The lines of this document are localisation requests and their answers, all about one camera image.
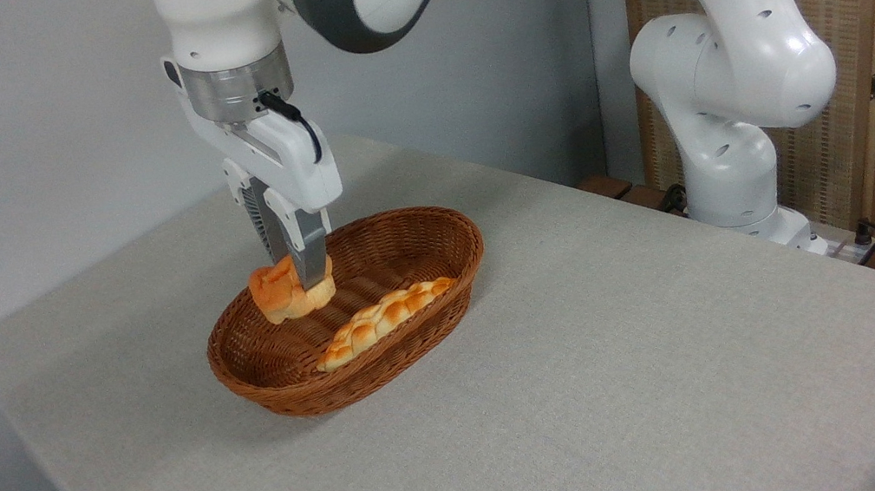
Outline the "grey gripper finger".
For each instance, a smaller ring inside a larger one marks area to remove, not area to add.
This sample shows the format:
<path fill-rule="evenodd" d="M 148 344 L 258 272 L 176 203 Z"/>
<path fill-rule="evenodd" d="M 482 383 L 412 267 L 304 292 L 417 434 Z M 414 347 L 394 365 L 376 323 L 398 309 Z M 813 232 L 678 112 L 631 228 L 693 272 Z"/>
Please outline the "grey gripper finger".
<path fill-rule="evenodd" d="M 272 188 L 264 190 L 264 203 L 273 258 L 281 260 L 287 253 L 296 268 L 301 288 L 305 291 L 315 288 L 326 274 L 328 210 L 303 210 Z"/>
<path fill-rule="evenodd" d="M 284 241 L 280 218 L 265 201 L 264 193 L 268 186 L 253 174 L 246 172 L 231 158 L 224 159 L 223 168 L 233 200 L 245 207 L 250 222 L 255 227 L 266 252 L 274 259 L 274 263 L 280 262 L 290 252 Z"/>

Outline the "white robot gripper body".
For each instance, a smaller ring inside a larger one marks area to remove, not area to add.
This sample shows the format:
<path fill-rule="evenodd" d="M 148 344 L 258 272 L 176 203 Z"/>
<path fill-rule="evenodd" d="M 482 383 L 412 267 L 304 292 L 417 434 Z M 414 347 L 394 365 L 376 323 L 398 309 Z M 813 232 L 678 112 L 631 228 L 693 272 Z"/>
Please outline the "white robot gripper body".
<path fill-rule="evenodd" d="M 171 57 L 162 62 L 187 121 L 209 145 L 296 208 L 319 211 L 341 196 L 339 170 L 317 125 L 261 102 L 268 93 L 286 100 L 295 88 L 282 43 L 237 69 L 203 72 Z"/>

